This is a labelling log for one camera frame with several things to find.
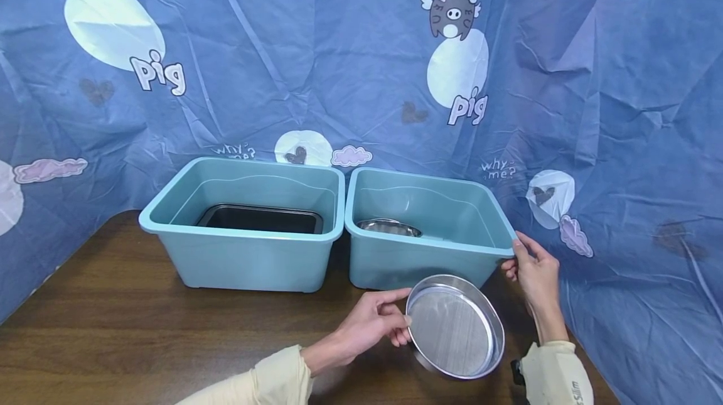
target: blue backdrop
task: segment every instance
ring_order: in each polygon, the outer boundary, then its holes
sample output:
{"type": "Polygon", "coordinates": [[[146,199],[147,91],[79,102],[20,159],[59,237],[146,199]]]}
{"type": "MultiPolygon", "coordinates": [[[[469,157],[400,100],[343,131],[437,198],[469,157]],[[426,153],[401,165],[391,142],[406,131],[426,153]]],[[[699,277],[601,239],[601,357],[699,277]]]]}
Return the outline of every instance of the blue backdrop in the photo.
{"type": "Polygon", "coordinates": [[[722,0],[0,0],[0,321],[197,156],[489,186],[624,404],[723,401],[722,0]]]}

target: finger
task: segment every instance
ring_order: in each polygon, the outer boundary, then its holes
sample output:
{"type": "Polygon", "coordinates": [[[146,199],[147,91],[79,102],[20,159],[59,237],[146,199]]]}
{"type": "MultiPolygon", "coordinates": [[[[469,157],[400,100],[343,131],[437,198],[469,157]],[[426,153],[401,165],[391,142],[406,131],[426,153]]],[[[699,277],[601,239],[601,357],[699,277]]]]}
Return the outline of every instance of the finger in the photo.
{"type": "Polygon", "coordinates": [[[385,305],[379,306],[379,315],[393,315],[401,313],[402,311],[400,311],[399,307],[394,303],[387,303],[385,305]]]}
{"type": "Polygon", "coordinates": [[[510,268],[513,268],[516,265],[517,265],[517,259],[507,259],[507,261],[503,262],[500,267],[503,270],[510,270],[510,268]]]}
{"type": "Polygon", "coordinates": [[[389,340],[394,347],[399,347],[399,337],[396,330],[392,330],[389,334],[387,334],[387,337],[389,337],[389,340]]]}
{"type": "Polygon", "coordinates": [[[411,340],[411,336],[409,335],[409,328],[405,328],[403,330],[399,330],[399,337],[402,340],[402,345],[405,346],[408,344],[411,340]]]}
{"type": "Polygon", "coordinates": [[[409,315],[380,315],[380,319],[386,329],[385,333],[395,330],[396,328],[405,329],[411,325],[411,317],[409,315]]]}
{"type": "Polygon", "coordinates": [[[541,244],[537,243],[535,239],[529,237],[527,234],[518,232],[517,237],[520,238],[520,242],[524,243],[525,246],[532,251],[532,254],[534,254],[537,259],[554,258],[541,244]]]}
{"type": "Polygon", "coordinates": [[[512,281],[517,281],[517,271],[518,271],[517,267],[510,268],[510,270],[505,272],[505,276],[507,276],[512,281]]]}
{"type": "Polygon", "coordinates": [[[394,331],[395,331],[395,333],[397,334],[397,342],[399,343],[399,345],[400,345],[400,346],[405,346],[405,345],[406,345],[406,338],[404,338],[404,334],[402,333],[402,330],[399,329],[399,328],[397,328],[397,329],[394,330],[394,331]]]}
{"type": "Polygon", "coordinates": [[[408,297],[409,292],[411,292],[411,287],[406,289],[395,289],[393,291],[371,292],[371,294],[374,296],[377,304],[381,305],[382,303],[394,303],[395,301],[405,299],[408,297]]]}
{"type": "Polygon", "coordinates": [[[532,262],[532,256],[527,252],[525,245],[520,240],[512,240],[512,249],[515,252],[517,263],[519,266],[524,266],[532,262]]]}

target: sleeve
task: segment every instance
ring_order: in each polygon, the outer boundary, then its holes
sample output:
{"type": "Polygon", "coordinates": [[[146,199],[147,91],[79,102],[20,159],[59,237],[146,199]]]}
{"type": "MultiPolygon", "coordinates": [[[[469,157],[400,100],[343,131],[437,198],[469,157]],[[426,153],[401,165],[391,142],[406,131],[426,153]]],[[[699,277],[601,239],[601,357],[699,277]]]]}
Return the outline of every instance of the sleeve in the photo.
{"type": "Polygon", "coordinates": [[[196,392],[178,405],[303,405],[313,381],[300,346],[262,359],[256,367],[196,392]]]}
{"type": "Polygon", "coordinates": [[[530,405],[594,405],[585,367],[566,340],[532,344],[520,363],[530,405]]]}

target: plastic storage bin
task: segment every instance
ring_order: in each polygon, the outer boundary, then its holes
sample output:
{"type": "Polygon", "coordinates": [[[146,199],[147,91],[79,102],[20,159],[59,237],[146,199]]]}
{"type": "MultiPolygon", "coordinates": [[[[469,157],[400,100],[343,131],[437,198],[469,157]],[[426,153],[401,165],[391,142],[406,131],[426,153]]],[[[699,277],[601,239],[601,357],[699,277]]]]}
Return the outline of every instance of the plastic storage bin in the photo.
{"type": "Polygon", "coordinates": [[[344,176],[334,168],[197,158],[139,216],[157,234],[189,287],[317,291],[329,252],[343,230],[344,176]],[[197,226],[206,209],[233,203],[310,210],[320,234],[197,226]]]}
{"type": "Polygon", "coordinates": [[[357,168],[344,223],[351,233],[349,278],[361,289],[414,286],[439,273],[481,287],[514,257],[514,230],[487,187],[470,181],[357,168]],[[422,237],[362,230],[357,222],[394,219],[422,237]]]}

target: metal bowl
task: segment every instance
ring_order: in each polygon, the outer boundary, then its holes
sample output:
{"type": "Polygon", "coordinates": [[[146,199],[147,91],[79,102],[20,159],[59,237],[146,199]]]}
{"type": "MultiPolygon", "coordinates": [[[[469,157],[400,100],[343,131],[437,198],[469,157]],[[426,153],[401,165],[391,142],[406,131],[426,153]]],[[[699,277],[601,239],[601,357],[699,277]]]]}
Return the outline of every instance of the metal bowl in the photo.
{"type": "Polygon", "coordinates": [[[452,275],[423,279],[406,313],[414,356],[428,371],[452,380],[493,372],[505,349],[505,329],[493,305],[472,283],[452,275]]]}
{"type": "Polygon", "coordinates": [[[371,219],[360,221],[356,224],[365,230],[384,232],[386,234],[409,235],[409,237],[422,237],[422,232],[408,224],[392,219],[371,219]]]}

